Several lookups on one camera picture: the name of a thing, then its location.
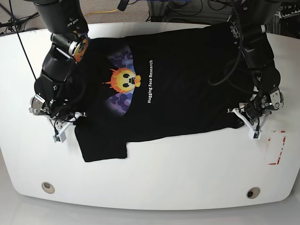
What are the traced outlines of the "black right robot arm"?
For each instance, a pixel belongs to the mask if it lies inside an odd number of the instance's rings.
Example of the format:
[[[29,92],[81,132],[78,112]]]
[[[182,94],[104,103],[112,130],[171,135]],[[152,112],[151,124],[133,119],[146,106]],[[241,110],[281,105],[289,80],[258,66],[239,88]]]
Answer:
[[[33,4],[51,33],[52,45],[34,83],[30,110],[53,125],[72,123],[86,90],[84,79],[74,72],[89,45],[88,24],[78,0],[34,0]]]

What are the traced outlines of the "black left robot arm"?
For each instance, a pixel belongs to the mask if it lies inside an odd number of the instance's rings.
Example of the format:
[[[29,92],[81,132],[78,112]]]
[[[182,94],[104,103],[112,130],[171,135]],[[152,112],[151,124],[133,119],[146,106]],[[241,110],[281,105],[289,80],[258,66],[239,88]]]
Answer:
[[[279,110],[283,104],[283,94],[279,89],[281,76],[275,67],[274,53],[267,38],[267,23],[281,6],[281,0],[238,0],[231,1],[232,14],[228,20],[231,30],[238,39],[237,58],[229,61],[220,79],[209,79],[211,86],[228,82],[234,88],[242,88],[230,80],[235,72],[252,77],[257,91],[253,100],[245,106],[230,111],[240,117],[256,131],[262,128],[268,115]]]

